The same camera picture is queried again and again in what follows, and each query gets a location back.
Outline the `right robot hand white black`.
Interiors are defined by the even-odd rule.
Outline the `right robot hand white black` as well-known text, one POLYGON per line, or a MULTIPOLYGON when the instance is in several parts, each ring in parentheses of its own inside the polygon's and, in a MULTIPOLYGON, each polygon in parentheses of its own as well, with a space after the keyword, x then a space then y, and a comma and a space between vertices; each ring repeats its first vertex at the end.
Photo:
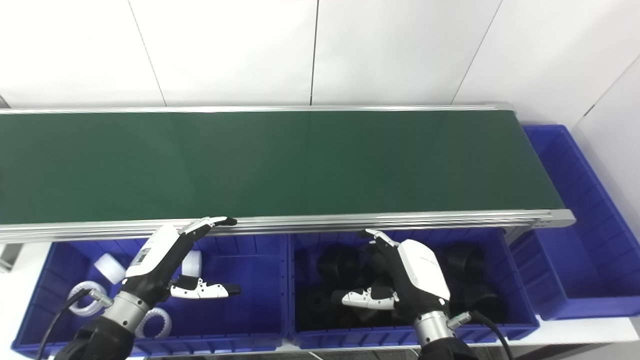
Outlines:
POLYGON ((335 291, 333 300, 354 308, 395 310, 409 321, 430 312, 450 314, 450 289, 432 249, 413 239, 395 241, 374 228, 365 228, 358 236, 369 239, 375 254, 382 257, 391 285, 335 291))

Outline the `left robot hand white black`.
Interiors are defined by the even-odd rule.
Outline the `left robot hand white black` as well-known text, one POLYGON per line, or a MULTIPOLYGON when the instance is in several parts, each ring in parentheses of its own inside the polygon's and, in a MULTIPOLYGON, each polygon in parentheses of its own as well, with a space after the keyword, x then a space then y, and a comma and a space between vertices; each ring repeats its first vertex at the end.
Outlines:
POLYGON ((235 226, 237 220, 228 216, 195 219, 180 229, 165 224, 158 228, 138 251, 125 272, 119 289, 138 305, 149 308, 169 297, 181 299, 223 299, 238 296, 238 284, 207 282, 199 276, 173 276, 194 244, 210 230, 220 226, 235 226))

